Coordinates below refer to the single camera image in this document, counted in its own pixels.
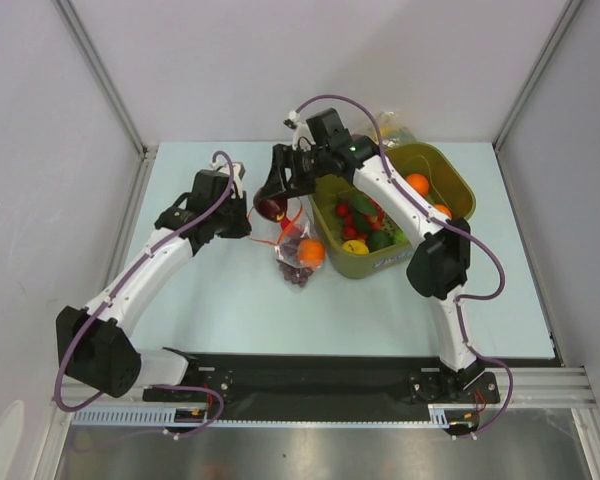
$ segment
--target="white table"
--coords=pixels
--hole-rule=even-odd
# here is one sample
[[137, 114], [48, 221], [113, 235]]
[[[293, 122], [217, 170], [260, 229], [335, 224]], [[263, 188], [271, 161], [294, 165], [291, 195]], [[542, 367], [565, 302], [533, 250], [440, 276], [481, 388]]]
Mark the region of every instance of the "white table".
[[[468, 302], [478, 349], [506, 358], [554, 357], [513, 212], [490, 144], [436, 143], [476, 196], [472, 232], [499, 256], [504, 293]], [[270, 142], [162, 143], [151, 173], [129, 258], [146, 242], [153, 222], [191, 188], [215, 150], [245, 164], [251, 196], [271, 161]], [[490, 293], [497, 272], [472, 246], [467, 290]], [[362, 280], [327, 264], [305, 289], [284, 282], [270, 247], [215, 239], [158, 294], [132, 336], [136, 348], [174, 347], [206, 353], [436, 356], [429, 307], [411, 288], [406, 264]]]

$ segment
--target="green bin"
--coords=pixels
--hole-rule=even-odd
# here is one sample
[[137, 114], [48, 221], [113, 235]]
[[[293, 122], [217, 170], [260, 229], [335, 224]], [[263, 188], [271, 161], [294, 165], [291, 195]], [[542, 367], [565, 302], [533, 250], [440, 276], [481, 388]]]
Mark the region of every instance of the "green bin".
[[[387, 150], [395, 169], [406, 177], [412, 173], [424, 175], [429, 180], [429, 203], [443, 204], [453, 218], [471, 217], [475, 197], [462, 177], [437, 148], [427, 143], [408, 143]], [[322, 238], [333, 266], [348, 278], [364, 278], [392, 265], [406, 261], [414, 252], [409, 242], [383, 248], [367, 255], [345, 251], [341, 245], [342, 219], [335, 213], [340, 197], [356, 191], [344, 179], [327, 175], [317, 181], [316, 193], [311, 195], [315, 226]]]

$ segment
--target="green vegetable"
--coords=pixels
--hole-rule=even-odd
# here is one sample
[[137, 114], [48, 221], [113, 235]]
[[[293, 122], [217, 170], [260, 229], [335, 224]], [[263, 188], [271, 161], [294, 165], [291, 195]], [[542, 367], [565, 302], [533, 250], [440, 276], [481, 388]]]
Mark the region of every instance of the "green vegetable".
[[367, 239], [367, 247], [369, 247], [369, 251], [376, 252], [378, 250], [382, 250], [383, 248], [387, 248], [393, 245], [393, 240], [391, 235], [389, 235], [384, 230], [377, 230]]
[[396, 230], [393, 234], [393, 243], [405, 243], [408, 242], [409, 239], [404, 234], [404, 232], [400, 229]]
[[371, 224], [366, 218], [358, 213], [357, 210], [353, 210], [351, 214], [353, 215], [353, 228], [355, 228], [358, 233], [371, 233]]
[[349, 200], [351, 200], [351, 206], [361, 214], [373, 217], [378, 215], [375, 205], [364, 194], [354, 193]]

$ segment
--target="cable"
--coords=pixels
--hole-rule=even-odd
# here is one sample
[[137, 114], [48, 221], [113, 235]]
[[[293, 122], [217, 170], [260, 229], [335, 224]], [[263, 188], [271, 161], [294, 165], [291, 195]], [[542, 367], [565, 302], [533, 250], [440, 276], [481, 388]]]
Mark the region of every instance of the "cable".
[[384, 143], [382, 141], [382, 133], [380, 131], [380, 125], [378, 125], [377, 120], [374, 118], [374, 116], [371, 114], [371, 112], [367, 108], [365, 108], [362, 104], [356, 102], [355, 100], [345, 97], [345, 96], [342, 96], [342, 95], [324, 94], [324, 95], [317, 95], [313, 98], [310, 98], [306, 102], [302, 103], [295, 110], [295, 112], [300, 113], [300, 111], [303, 110], [305, 107], [307, 107], [308, 105], [310, 105], [318, 100], [340, 100], [342, 102], [348, 103], [348, 104], [353, 105], [353, 106], [357, 107], [358, 109], [360, 109], [369, 118], [369, 120], [371, 121], [371, 124], [373, 125], [373, 129], [376, 132], [376, 138], [378, 139], [378, 150], [380, 153], [380, 160], [382, 161], [382, 167], [384, 168], [385, 174], [387, 175], [387, 178], [389, 179], [391, 184], [394, 187], [396, 187], [396, 189], [402, 194], [402, 196], [404, 198], [406, 198], [420, 213], [422, 213], [423, 215], [428, 217], [433, 223], [466, 238], [470, 242], [475, 243], [482, 251], [484, 251], [487, 254], [487, 256], [491, 259], [493, 264], [496, 266], [500, 280], [499, 280], [498, 288], [495, 290], [495, 292], [493, 292], [489, 295], [472, 295], [472, 294], [464, 293], [464, 294], [460, 294], [456, 298], [454, 298], [454, 302], [456, 304], [456, 311], [458, 313], [458, 323], [460, 324], [460, 330], [462, 332], [463, 343], [467, 346], [467, 349], [471, 353], [473, 353], [476, 356], [476, 358], [482, 360], [483, 362], [498, 365], [499, 367], [503, 368], [505, 370], [505, 372], [507, 373], [507, 377], [509, 378], [509, 388], [507, 390], [507, 396], [505, 397], [505, 401], [502, 404], [502, 407], [500, 408], [498, 413], [489, 422], [487, 422], [484, 426], [480, 427], [477, 430], [477, 432], [485, 430], [490, 425], [492, 425], [506, 411], [507, 407], [509, 406], [509, 403], [511, 403], [511, 397], [513, 396], [513, 373], [511, 372], [511, 369], [509, 368], [509, 366], [507, 364], [505, 364], [503, 361], [501, 361], [497, 358], [494, 358], [494, 357], [487, 357], [485, 355], [482, 355], [481, 353], [479, 353], [475, 348], [473, 348], [470, 345], [470, 341], [469, 341], [469, 338], [467, 335], [467, 327], [466, 327], [466, 324], [464, 321], [464, 317], [462, 315], [462, 308], [461, 308], [459, 302], [463, 299], [491, 300], [491, 299], [496, 298], [498, 295], [500, 295], [502, 293], [502, 290], [504, 290], [504, 286], [505, 286], [505, 273], [504, 273], [504, 268], [502, 267], [502, 264], [500, 263], [500, 260], [498, 259], [496, 254], [493, 253], [493, 251], [489, 247], [487, 247], [484, 243], [482, 243], [479, 239], [477, 239], [470, 233], [465, 232], [464, 230], [461, 230], [457, 227], [454, 227], [453, 225], [449, 225], [447, 222], [439, 220], [436, 217], [430, 216], [428, 210], [425, 207], [423, 207], [422, 205], [420, 205], [420, 203], [406, 189], [404, 189], [402, 187], [402, 185], [400, 185], [400, 183], [398, 181], [396, 181], [395, 178], [392, 177], [391, 166], [389, 165], [389, 160], [385, 153]]
[[[218, 399], [218, 411], [216, 412], [216, 414], [208, 419], [206, 422], [202, 423], [201, 425], [195, 427], [193, 430], [190, 430], [188, 432], [185, 433], [175, 433], [172, 434], [171, 437], [174, 440], [179, 440], [181, 438], [188, 438], [188, 437], [192, 437], [193, 435], [196, 435], [200, 432], [202, 432], [203, 430], [206, 430], [212, 423], [214, 423], [216, 420], [218, 420], [220, 418], [220, 415], [222, 415], [222, 412], [224, 411], [224, 400], [222, 399], [222, 396], [216, 392], [215, 390], [211, 390], [209, 388], [206, 387], [185, 387], [185, 386], [171, 386], [171, 385], [154, 385], [153, 388], [161, 388], [163, 390], [185, 390], [185, 391], [191, 391], [191, 392], [201, 392], [201, 393], [206, 393], [207, 395], [211, 395], [212, 398], [215, 397]], [[89, 448], [79, 448], [75, 445], [72, 444], [72, 449], [77, 452], [77, 453], [89, 453], [89, 452], [93, 452], [95, 450], [102, 450], [103, 448], [109, 448], [112, 447], [114, 445], [117, 445], [120, 442], [123, 442], [125, 440], [129, 440], [130, 438], [136, 438], [136, 437], [140, 437], [143, 435], [149, 435], [149, 434], [163, 434], [163, 435], [168, 435], [169, 432], [166, 429], [162, 429], [162, 428], [147, 428], [144, 430], [137, 430], [131, 433], [128, 433], [126, 435], [121, 435], [120, 437], [114, 438], [113, 440], [108, 440], [106, 442], [102, 442], [99, 443], [97, 445], [94, 445], [92, 447]]]
[[84, 337], [87, 330], [89, 330], [91, 325], [93, 325], [94, 322], [100, 317], [102, 312], [111, 304], [111, 302], [113, 302], [113, 300], [116, 298], [118, 293], [120, 293], [120, 290], [122, 290], [122, 288], [127, 284], [127, 282], [131, 279], [131, 277], [133, 277], [133, 275], [140, 269], [140, 267], [142, 267], [142, 265], [144, 265], [144, 263], [149, 258], [151, 258], [157, 250], [159, 250], [167, 242], [170, 242], [174, 238], [180, 236], [180, 234], [182, 234], [183, 232], [186, 232], [190, 228], [195, 227], [197, 224], [199, 224], [200, 222], [205, 220], [207, 217], [209, 217], [209, 215], [211, 215], [213, 212], [215, 212], [220, 207], [220, 205], [222, 205], [222, 202], [224, 202], [225, 199], [231, 194], [231, 187], [233, 185], [233, 176], [234, 176], [233, 162], [231, 161], [231, 157], [229, 157], [229, 155], [227, 153], [225, 153], [221, 150], [218, 150], [217, 152], [215, 152], [213, 154], [213, 161], [215, 162], [219, 156], [224, 157], [224, 159], [227, 161], [227, 165], [229, 165], [229, 181], [227, 182], [227, 187], [224, 189], [224, 191], [222, 192], [222, 194], [220, 195], [218, 200], [216, 200], [216, 202], [213, 205], [211, 205], [211, 207], [209, 207], [209, 209], [206, 212], [202, 213], [201, 215], [198, 215], [191, 222], [187, 223], [186, 225], [183, 225], [176, 231], [171, 232], [169, 235], [167, 235], [164, 238], [162, 238], [161, 240], [157, 241], [149, 249], [150, 253], [145, 253], [144, 255], [142, 255], [138, 259], [138, 261], [136, 263], [134, 263], [133, 266], [131, 266], [131, 268], [129, 268], [129, 270], [127, 270], [127, 272], [120, 279], [120, 281], [116, 284], [116, 286], [113, 287], [113, 289], [111, 290], [111, 293], [109, 293], [108, 298], [106, 298], [100, 304], [100, 306], [98, 308], [96, 308], [96, 310], [89, 316], [89, 318], [84, 322], [82, 327], [80, 327], [78, 332], [75, 334], [75, 336], [69, 343], [69, 346], [67, 347], [67, 350], [65, 351], [64, 356], [62, 357], [62, 361], [60, 362], [60, 367], [58, 368], [58, 374], [56, 375], [56, 380], [55, 380], [54, 389], [53, 389], [53, 398], [56, 402], [56, 405], [63, 412], [73, 413], [73, 412], [82, 410], [87, 405], [90, 405], [91, 403], [93, 403], [95, 400], [97, 400], [98, 398], [100, 398], [102, 396], [102, 392], [98, 392], [98, 393], [94, 394], [93, 396], [89, 397], [88, 399], [86, 399], [84, 402], [82, 402], [78, 405], [73, 405], [73, 406], [67, 405], [62, 400], [62, 378], [64, 377], [64, 374], [67, 371], [67, 366], [69, 365], [69, 360], [73, 356], [73, 354], [76, 350], [76, 347], [78, 346], [78, 344]]

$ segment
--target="orange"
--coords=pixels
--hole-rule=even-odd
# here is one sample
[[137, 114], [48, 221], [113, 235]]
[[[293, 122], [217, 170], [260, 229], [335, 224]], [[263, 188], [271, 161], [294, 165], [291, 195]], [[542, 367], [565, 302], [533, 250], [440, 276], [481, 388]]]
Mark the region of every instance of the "orange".
[[453, 218], [453, 215], [451, 215], [451, 210], [449, 210], [444, 205], [437, 204], [437, 205], [434, 205], [433, 208], [437, 208], [438, 210], [440, 210], [442, 213], [444, 213], [450, 219]]
[[424, 175], [420, 175], [419, 173], [412, 173], [411, 175], [407, 175], [405, 180], [409, 185], [413, 187], [413, 189], [418, 192], [420, 195], [425, 197], [427, 193], [429, 193], [429, 180]]
[[298, 245], [297, 257], [303, 267], [318, 268], [324, 263], [324, 245], [320, 240], [305, 238]]

